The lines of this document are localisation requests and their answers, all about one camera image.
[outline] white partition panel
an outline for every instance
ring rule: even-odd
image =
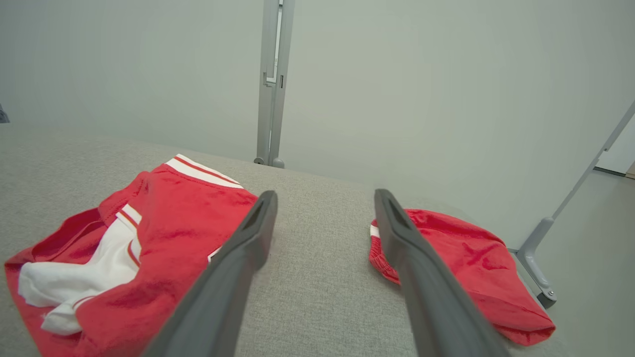
[[[635,98],[632,1],[299,1],[286,168],[429,196],[517,248]]]
[[[0,3],[0,104],[73,126],[253,160],[261,0]]]

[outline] gray fabric surface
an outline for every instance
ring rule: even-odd
[[[255,277],[236,356],[414,356],[399,288],[368,262],[373,189],[198,152],[110,137],[0,127],[0,259],[51,234],[70,215],[96,206],[142,170],[177,153],[240,182],[276,190],[271,256]],[[469,220],[460,210],[415,197],[404,207]],[[0,285],[0,356],[38,356]],[[554,336],[514,356],[568,356]]]

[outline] black caster wheel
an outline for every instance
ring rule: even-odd
[[[540,301],[540,303],[545,307],[545,309],[552,307],[556,303],[555,301],[545,296],[545,293],[538,294],[538,301]]]

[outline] red cloth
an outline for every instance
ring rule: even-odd
[[[67,219],[57,232],[5,263],[11,296],[45,357],[138,356],[229,239],[257,197],[203,165],[177,156],[142,172],[99,207]],[[85,264],[116,213],[130,205],[141,216],[141,245],[134,279],[75,310],[82,332],[60,336],[40,328],[52,307],[27,305],[18,294],[26,262]]]
[[[518,278],[516,263],[503,241],[480,227],[442,213],[405,212],[498,332],[523,346],[551,336],[556,329],[554,323]],[[371,224],[369,259],[384,277],[399,284],[397,271],[382,251],[377,220]]]

